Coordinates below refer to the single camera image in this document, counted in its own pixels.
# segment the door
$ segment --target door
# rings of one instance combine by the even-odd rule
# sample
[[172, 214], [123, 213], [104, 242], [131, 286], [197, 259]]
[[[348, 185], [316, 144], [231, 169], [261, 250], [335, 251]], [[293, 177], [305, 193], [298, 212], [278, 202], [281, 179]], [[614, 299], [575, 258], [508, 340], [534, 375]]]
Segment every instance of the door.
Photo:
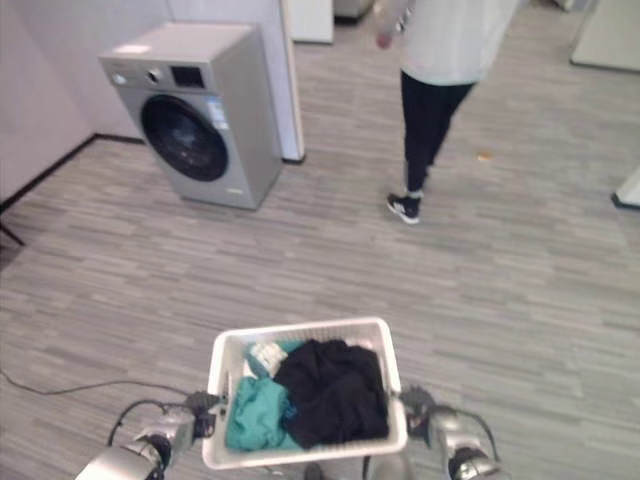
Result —
[[200, 182], [222, 177], [229, 165], [224, 139], [211, 122], [184, 100], [155, 95], [142, 107], [142, 129], [167, 164]]

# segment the person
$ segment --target person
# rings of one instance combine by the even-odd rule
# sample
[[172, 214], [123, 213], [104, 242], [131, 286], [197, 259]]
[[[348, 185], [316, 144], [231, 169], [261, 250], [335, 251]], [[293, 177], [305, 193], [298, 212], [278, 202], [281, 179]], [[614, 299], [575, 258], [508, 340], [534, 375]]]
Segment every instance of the person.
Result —
[[406, 194], [387, 206], [405, 223], [420, 221], [429, 168], [451, 118], [488, 73], [522, 0], [379, 0], [378, 47], [388, 49], [404, 26], [402, 106]]

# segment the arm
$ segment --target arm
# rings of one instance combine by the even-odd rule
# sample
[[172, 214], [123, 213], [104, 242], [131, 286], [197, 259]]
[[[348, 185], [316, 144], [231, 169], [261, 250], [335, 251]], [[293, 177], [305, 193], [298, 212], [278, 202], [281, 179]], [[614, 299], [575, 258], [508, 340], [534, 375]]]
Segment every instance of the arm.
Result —
[[378, 0], [375, 6], [378, 33], [393, 35], [396, 24], [415, 0]]
[[387, 49], [393, 42], [398, 20], [415, 0], [378, 0], [375, 6], [377, 35], [376, 43]]

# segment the washing machine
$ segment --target washing machine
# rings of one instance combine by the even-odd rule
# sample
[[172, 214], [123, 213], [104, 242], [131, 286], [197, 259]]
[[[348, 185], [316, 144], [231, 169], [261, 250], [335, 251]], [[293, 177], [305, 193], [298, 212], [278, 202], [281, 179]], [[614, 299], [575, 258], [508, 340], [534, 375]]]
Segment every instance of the washing machine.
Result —
[[255, 26], [166, 24], [100, 62], [178, 195], [259, 207], [282, 155]]

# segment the hand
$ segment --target hand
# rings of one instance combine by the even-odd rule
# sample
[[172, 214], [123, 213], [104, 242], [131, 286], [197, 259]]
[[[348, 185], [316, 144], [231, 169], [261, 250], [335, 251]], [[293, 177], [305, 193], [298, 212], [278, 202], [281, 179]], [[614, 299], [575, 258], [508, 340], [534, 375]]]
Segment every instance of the hand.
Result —
[[379, 33], [376, 35], [376, 44], [380, 50], [388, 49], [393, 43], [393, 35], [391, 33]]

